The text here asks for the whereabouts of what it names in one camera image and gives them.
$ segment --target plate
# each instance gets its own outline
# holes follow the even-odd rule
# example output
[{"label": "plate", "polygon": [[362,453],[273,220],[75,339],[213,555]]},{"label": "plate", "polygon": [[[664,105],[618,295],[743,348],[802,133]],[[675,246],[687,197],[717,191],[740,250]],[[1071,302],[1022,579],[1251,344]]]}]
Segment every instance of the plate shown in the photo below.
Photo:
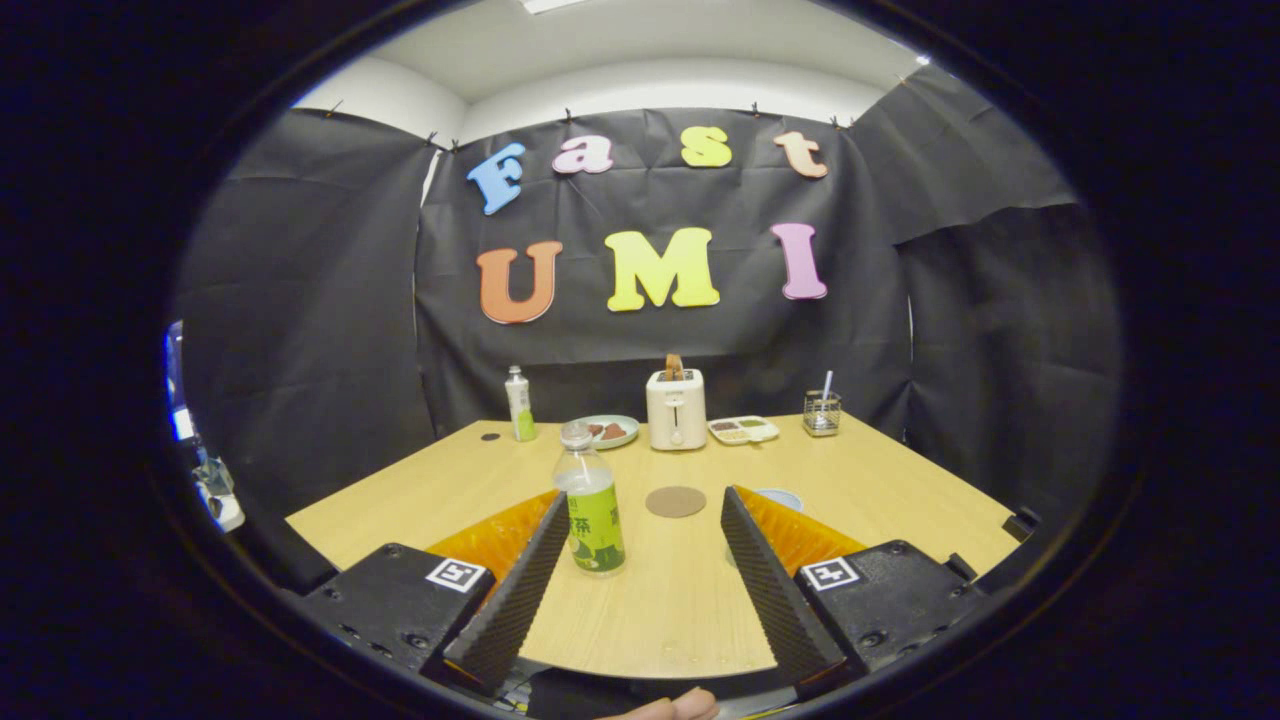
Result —
[{"label": "plate", "polygon": [[796,512],[804,512],[804,501],[800,500],[799,495],[791,491],[780,488],[763,488],[755,491],[755,495],[762,495],[772,500],[773,502],[777,502],[778,505],[783,505],[786,507],[795,510]]},{"label": "plate", "polygon": [[746,445],[778,437],[778,427],[759,415],[709,420],[707,429],[724,445]]},{"label": "plate", "polygon": [[613,439],[593,439],[591,447],[595,450],[609,450],[611,447],[626,445],[634,441],[636,438],[636,433],[640,432],[640,423],[637,423],[635,418],[627,418],[626,415],[588,415],[586,418],[579,418],[573,421],[604,427],[608,427],[611,423],[617,423],[620,428],[626,430],[627,434]]}]

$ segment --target orange letter u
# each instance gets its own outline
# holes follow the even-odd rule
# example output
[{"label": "orange letter u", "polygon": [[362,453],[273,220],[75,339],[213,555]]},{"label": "orange letter u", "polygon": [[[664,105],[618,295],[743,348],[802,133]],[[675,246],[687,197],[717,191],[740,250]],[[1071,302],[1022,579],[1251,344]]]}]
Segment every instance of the orange letter u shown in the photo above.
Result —
[{"label": "orange letter u", "polygon": [[476,258],[480,265],[480,309],[504,325],[536,320],[556,300],[556,256],[563,245],[554,240],[535,242],[525,250],[534,259],[534,292],[529,300],[511,299],[511,263],[517,252],[509,247],[490,250]]}]

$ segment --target cork coaster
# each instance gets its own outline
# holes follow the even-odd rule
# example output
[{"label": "cork coaster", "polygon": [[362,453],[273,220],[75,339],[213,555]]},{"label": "cork coaster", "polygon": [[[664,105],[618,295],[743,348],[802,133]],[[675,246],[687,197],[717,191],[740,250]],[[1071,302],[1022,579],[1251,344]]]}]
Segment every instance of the cork coaster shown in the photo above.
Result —
[{"label": "cork coaster", "polygon": [[644,506],[662,518],[686,518],[707,507],[707,496],[694,488],[671,486],[650,492]]}]

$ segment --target pen holder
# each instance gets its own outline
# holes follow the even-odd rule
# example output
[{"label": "pen holder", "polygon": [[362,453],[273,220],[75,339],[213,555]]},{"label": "pen holder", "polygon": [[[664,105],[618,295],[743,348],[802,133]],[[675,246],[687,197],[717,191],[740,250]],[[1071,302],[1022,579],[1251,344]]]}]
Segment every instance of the pen holder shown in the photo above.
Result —
[{"label": "pen holder", "polygon": [[804,393],[804,429],[813,437],[833,436],[840,432],[840,395],[827,393],[822,398],[820,389]]}]

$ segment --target ceiling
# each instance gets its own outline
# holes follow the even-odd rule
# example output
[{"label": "ceiling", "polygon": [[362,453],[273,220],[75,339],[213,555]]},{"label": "ceiling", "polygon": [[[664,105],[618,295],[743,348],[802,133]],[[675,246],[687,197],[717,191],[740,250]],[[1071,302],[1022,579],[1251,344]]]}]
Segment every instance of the ceiling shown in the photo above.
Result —
[{"label": "ceiling", "polygon": [[589,0],[531,15],[480,0],[383,45],[467,102],[612,63],[733,58],[794,65],[888,90],[916,53],[812,0]]}]

